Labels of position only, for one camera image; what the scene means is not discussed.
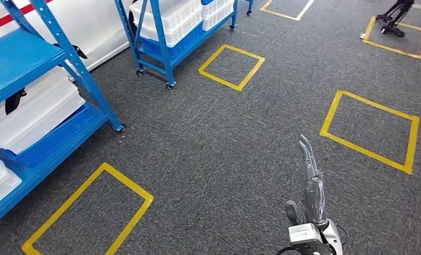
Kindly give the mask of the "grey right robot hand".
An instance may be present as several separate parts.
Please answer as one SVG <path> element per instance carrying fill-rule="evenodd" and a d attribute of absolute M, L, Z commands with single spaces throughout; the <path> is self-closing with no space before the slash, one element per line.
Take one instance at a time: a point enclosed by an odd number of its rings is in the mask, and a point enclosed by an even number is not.
<path fill-rule="evenodd" d="M 299 145 L 306 166 L 306 188 L 301 201 L 286 202 L 286 215 L 293 226 L 312 223 L 318 228 L 325 228 L 329 219 L 326 213 L 324 174 L 317 169 L 311 144 L 303 134 L 299 137 Z"/>

